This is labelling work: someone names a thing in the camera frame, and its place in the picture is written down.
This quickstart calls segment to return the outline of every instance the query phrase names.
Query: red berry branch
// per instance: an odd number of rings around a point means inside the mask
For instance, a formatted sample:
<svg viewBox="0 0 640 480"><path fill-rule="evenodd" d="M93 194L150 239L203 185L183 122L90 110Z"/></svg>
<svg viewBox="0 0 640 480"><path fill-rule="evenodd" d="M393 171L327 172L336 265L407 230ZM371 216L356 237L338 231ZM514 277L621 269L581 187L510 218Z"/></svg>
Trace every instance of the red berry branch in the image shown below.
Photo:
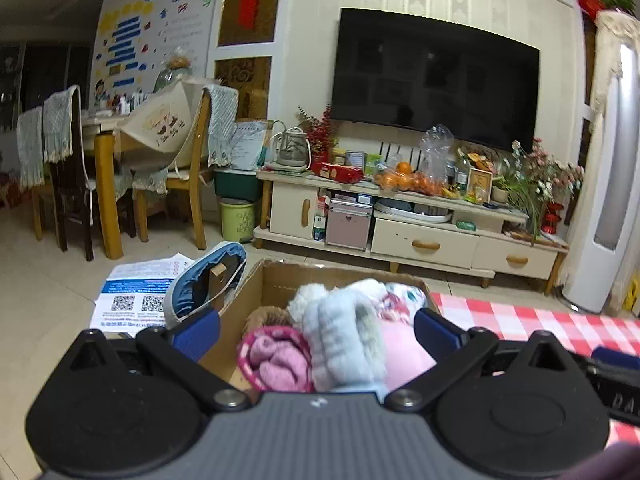
<svg viewBox="0 0 640 480"><path fill-rule="evenodd" d="M308 115L298 107L298 119L300 128L306 133L311 145L311 153L325 153L334 146L337 127L331 118L331 105L327 105L321 120Z"/></svg>

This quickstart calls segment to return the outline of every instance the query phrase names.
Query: picture frame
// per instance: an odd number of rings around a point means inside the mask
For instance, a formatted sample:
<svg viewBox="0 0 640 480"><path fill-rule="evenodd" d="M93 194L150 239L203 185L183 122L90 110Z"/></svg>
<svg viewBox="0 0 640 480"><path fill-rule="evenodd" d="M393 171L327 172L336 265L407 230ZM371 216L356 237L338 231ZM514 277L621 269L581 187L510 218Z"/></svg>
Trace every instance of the picture frame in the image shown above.
<svg viewBox="0 0 640 480"><path fill-rule="evenodd" d="M476 203L490 202L493 177L494 174L491 171L472 168L469 170L469 178L466 181L466 195L473 196Z"/></svg>

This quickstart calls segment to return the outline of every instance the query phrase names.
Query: red vase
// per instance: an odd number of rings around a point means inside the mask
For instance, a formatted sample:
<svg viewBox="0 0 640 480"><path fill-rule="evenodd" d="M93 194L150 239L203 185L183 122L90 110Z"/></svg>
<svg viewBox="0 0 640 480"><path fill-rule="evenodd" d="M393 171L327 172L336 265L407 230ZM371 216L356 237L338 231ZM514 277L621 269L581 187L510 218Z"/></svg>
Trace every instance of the red vase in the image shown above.
<svg viewBox="0 0 640 480"><path fill-rule="evenodd" d="M593 22L596 21L596 15L601 10L606 9L601 0L578 0L580 8L586 12Z"/></svg>
<svg viewBox="0 0 640 480"><path fill-rule="evenodd" d="M564 206L557 202L548 202L546 204L546 213L542 218L542 225L540 230L550 235L556 234L558 230L558 222L562 220L562 217L558 214L558 211L562 211Z"/></svg>
<svg viewBox="0 0 640 480"><path fill-rule="evenodd" d="M329 162L329 152L312 153L311 154L311 167L309 168L316 175L320 175L320 166L323 163Z"/></svg>

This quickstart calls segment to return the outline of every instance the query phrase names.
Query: cream cabinet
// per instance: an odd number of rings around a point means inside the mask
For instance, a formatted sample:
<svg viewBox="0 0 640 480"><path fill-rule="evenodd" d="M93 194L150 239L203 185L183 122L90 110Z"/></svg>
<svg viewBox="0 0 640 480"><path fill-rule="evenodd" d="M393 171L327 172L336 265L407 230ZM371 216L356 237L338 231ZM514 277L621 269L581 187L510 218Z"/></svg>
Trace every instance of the cream cabinet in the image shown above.
<svg viewBox="0 0 640 480"><path fill-rule="evenodd" d="M317 198L318 188L274 182L270 231L311 240Z"/></svg>
<svg viewBox="0 0 640 480"><path fill-rule="evenodd" d="M480 238L472 266L530 278L547 278L556 252L530 245Z"/></svg>
<svg viewBox="0 0 640 480"><path fill-rule="evenodd" d="M378 218L371 252L468 269L477 243L475 235Z"/></svg>

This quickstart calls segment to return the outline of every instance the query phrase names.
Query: wooden drawer handle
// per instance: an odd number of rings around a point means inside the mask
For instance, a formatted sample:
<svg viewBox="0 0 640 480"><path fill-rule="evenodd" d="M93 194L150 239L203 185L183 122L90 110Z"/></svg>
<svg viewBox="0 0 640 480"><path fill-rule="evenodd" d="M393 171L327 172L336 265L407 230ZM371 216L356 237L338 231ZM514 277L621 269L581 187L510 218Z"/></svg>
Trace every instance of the wooden drawer handle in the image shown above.
<svg viewBox="0 0 640 480"><path fill-rule="evenodd" d="M526 265L529 263L529 259L523 256L507 256L507 261L510 264L515 264L515 265Z"/></svg>
<svg viewBox="0 0 640 480"><path fill-rule="evenodd" d="M428 249L430 251L437 251L440 248L440 244L437 242L425 243L420 240L414 240L411 245L416 249Z"/></svg>
<svg viewBox="0 0 640 480"><path fill-rule="evenodd" d="M305 198L305 201L302 203L302 227L309 225L309 208L311 208L311 200Z"/></svg>

